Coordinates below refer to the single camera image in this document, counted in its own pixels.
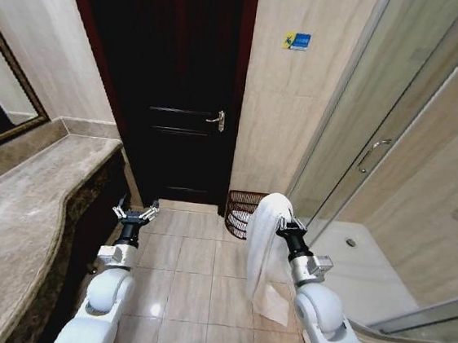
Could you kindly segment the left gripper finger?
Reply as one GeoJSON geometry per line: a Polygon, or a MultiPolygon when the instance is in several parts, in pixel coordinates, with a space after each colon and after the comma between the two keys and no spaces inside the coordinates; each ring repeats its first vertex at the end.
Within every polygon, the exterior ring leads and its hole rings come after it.
{"type": "Polygon", "coordinates": [[[141,214],[141,219],[149,222],[154,219],[160,211],[159,203],[158,200],[154,200],[151,206],[141,214]]]}
{"type": "Polygon", "coordinates": [[[123,197],[118,201],[117,205],[112,207],[112,211],[116,214],[118,219],[126,218],[126,212],[123,209],[123,205],[127,201],[127,194],[123,195],[123,197]]]}

